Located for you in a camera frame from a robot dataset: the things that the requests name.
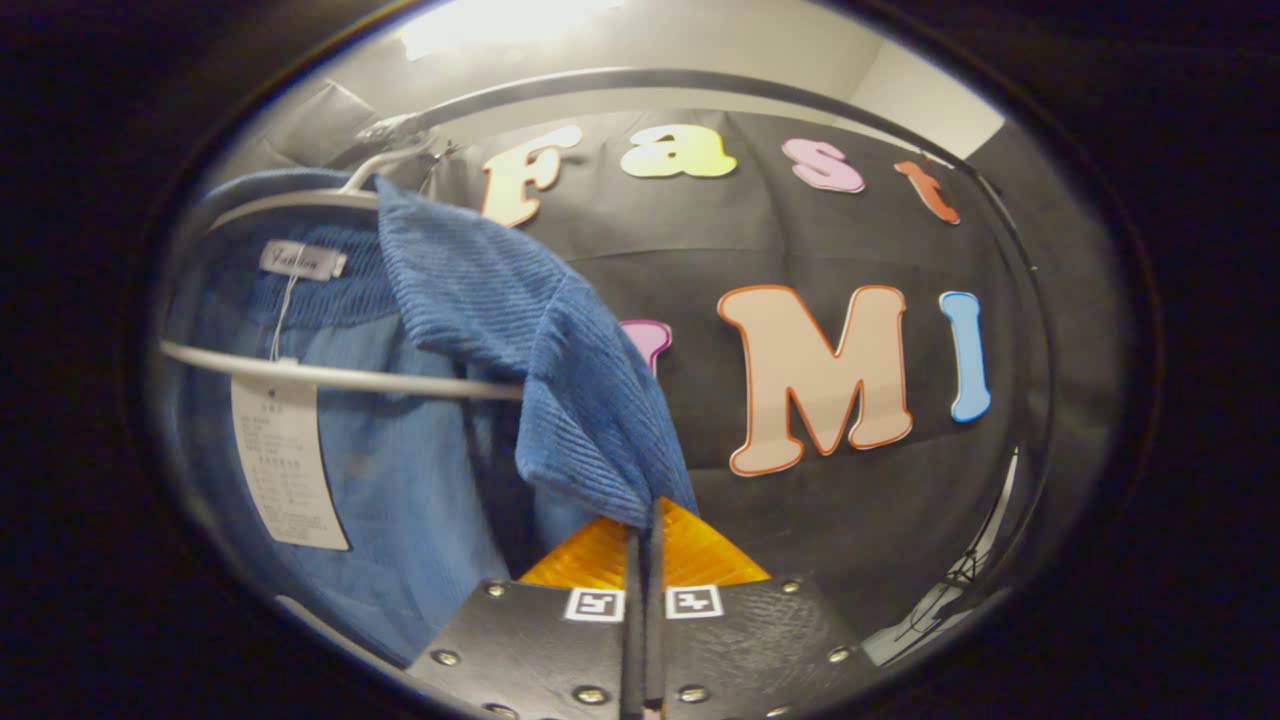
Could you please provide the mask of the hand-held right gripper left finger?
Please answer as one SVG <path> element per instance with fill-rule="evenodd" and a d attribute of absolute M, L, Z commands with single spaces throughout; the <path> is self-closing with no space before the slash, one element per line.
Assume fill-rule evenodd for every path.
<path fill-rule="evenodd" d="M 408 675 L 471 719 L 637 719 L 639 538 L 598 518 L 484 580 Z"/>

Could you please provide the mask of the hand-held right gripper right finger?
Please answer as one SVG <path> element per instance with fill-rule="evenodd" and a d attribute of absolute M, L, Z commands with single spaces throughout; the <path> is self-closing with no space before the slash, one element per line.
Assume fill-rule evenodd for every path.
<path fill-rule="evenodd" d="M 879 678 L 814 580 L 769 575 L 668 498 L 646 551 L 646 717 L 840 717 Z"/>

